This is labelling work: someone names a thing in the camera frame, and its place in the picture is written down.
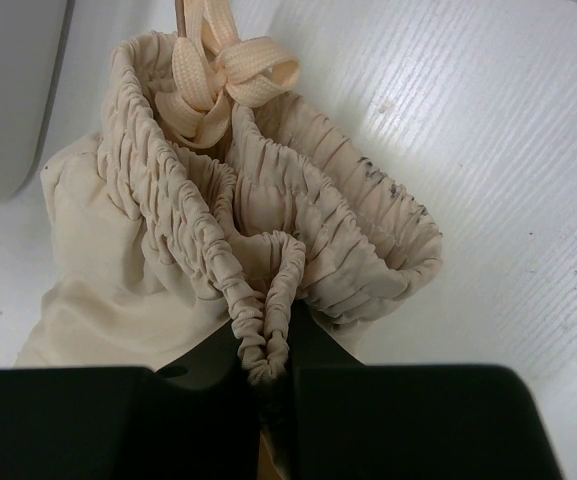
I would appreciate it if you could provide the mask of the beige trousers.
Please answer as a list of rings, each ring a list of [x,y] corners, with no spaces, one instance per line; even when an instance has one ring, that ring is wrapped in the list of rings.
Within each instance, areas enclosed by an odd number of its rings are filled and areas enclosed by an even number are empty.
[[[182,1],[178,34],[112,59],[100,129],[41,173],[59,278],[20,367],[160,368],[225,324],[279,475],[291,306],[347,350],[426,286],[426,208],[294,92],[298,59],[242,40],[225,1]]]

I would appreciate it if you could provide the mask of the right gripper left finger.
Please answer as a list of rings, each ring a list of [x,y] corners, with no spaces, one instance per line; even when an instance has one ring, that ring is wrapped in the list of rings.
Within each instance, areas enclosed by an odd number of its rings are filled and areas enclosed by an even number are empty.
[[[158,370],[0,370],[0,479],[253,479],[256,408],[223,326]]]

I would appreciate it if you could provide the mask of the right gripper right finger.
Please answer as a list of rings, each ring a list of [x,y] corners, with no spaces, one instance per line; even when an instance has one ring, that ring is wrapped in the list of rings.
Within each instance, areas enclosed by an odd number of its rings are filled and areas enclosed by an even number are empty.
[[[533,396],[493,364],[368,366],[303,302],[289,332],[296,479],[558,479]]]

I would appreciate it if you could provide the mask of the white laundry basket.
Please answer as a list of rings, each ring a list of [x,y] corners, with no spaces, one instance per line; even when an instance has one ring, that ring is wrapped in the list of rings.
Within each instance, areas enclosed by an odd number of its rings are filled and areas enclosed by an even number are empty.
[[[74,4],[0,1],[0,203],[42,155]]]

